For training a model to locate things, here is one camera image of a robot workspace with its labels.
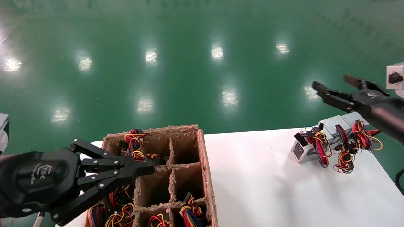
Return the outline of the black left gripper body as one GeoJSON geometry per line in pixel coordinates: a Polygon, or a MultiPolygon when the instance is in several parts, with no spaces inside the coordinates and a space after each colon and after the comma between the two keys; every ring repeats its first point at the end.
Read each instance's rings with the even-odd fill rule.
{"type": "Polygon", "coordinates": [[[1,157],[1,218],[48,211],[75,194],[80,158],[67,148],[1,157]]]}

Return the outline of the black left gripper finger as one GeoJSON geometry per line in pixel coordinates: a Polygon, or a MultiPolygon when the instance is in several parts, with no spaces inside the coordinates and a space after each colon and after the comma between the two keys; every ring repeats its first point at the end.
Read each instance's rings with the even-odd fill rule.
{"type": "Polygon", "coordinates": [[[81,159],[79,163],[87,173],[117,171],[117,173],[123,172],[138,177],[155,172],[154,162],[151,160],[136,161],[130,156],[115,155],[80,138],[72,141],[71,150],[88,156],[81,159]]]}
{"type": "Polygon", "coordinates": [[[109,170],[78,179],[73,189],[52,205],[52,221],[65,226],[116,188],[134,183],[136,178],[136,170],[109,170]]]}

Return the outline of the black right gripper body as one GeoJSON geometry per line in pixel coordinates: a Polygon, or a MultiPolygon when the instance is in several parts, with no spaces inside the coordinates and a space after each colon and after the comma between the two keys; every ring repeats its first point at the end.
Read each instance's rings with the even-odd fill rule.
{"type": "Polygon", "coordinates": [[[354,111],[370,125],[399,143],[404,143],[404,102],[376,90],[357,90],[352,93],[354,111]]]}

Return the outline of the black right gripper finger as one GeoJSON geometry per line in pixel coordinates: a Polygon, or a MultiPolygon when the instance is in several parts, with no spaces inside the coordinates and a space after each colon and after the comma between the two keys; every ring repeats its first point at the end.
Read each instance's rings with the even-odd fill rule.
{"type": "Polygon", "coordinates": [[[371,81],[367,81],[365,79],[354,77],[350,74],[345,74],[343,76],[343,80],[345,83],[347,83],[357,89],[374,90],[374,91],[382,93],[385,96],[390,96],[390,93],[386,89],[384,89],[382,86],[378,85],[375,82],[371,82],[371,81]]]}
{"type": "Polygon", "coordinates": [[[360,112],[358,102],[354,101],[353,98],[354,92],[347,93],[339,90],[331,90],[318,81],[312,83],[312,88],[317,92],[317,95],[320,96],[322,102],[327,105],[347,113],[360,112]]]}

